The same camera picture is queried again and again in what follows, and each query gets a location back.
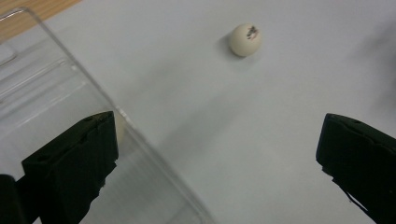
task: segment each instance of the white ball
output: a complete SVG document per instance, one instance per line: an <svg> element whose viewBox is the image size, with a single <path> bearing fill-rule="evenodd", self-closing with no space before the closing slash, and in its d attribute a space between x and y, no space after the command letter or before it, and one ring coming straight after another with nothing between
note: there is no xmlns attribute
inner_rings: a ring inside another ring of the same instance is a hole
<svg viewBox="0 0 396 224"><path fill-rule="evenodd" d="M123 136L125 134L125 119L122 115L118 112L114 112L114 120L116 123L116 135L117 135L117 142L121 143L123 140Z"/></svg>
<svg viewBox="0 0 396 224"><path fill-rule="evenodd" d="M236 27L230 36L230 48L238 56L247 57L253 54L261 44L261 32L249 23Z"/></svg>

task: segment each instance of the transparent plastic box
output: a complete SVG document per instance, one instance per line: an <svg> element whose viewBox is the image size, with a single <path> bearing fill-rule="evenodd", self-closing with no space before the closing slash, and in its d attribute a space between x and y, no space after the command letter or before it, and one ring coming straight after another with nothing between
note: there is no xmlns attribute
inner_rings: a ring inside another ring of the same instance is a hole
<svg viewBox="0 0 396 224"><path fill-rule="evenodd" d="M22 24L32 28L19 34ZM118 166L81 223L213 223L33 12L16 8L0 16L0 174L21 178L23 159L79 120L108 110L122 135Z"/></svg>

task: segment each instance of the white surface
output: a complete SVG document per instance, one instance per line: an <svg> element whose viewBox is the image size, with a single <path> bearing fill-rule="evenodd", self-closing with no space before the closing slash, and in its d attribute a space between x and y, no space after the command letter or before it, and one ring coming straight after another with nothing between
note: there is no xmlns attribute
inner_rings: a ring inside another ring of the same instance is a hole
<svg viewBox="0 0 396 224"><path fill-rule="evenodd" d="M352 224L373 221L320 171L318 137L328 112L396 136L395 13L393 0L84 0L49 25L218 223ZM247 21L265 36L241 60L225 36Z"/></svg>

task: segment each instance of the clear plastic container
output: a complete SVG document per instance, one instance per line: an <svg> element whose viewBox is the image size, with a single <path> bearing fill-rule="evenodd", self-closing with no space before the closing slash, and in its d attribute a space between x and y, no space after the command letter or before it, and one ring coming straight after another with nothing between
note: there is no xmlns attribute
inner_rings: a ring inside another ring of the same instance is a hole
<svg viewBox="0 0 396 224"><path fill-rule="evenodd" d="M18 34L22 25L32 28ZM77 121L107 110L123 130L120 158L81 223L213 223L33 12L16 8L0 17L0 174L21 178L24 158Z"/></svg>

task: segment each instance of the ping pong ball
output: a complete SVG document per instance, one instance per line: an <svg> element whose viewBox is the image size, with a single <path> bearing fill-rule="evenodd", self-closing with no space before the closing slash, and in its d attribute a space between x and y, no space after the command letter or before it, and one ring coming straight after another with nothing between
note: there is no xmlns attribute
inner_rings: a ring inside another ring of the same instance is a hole
<svg viewBox="0 0 396 224"><path fill-rule="evenodd" d="M231 33L229 44L233 53L247 57L259 49L262 44L262 34L255 25L242 24Z"/></svg>
<svg viewBox="0 0 396 224"><path fill-rule="evenodd" d="M119 113L114 113L114 121L116 123L116 135L117 142L122 142L123 136L125 134L125 120Z"/></svg>

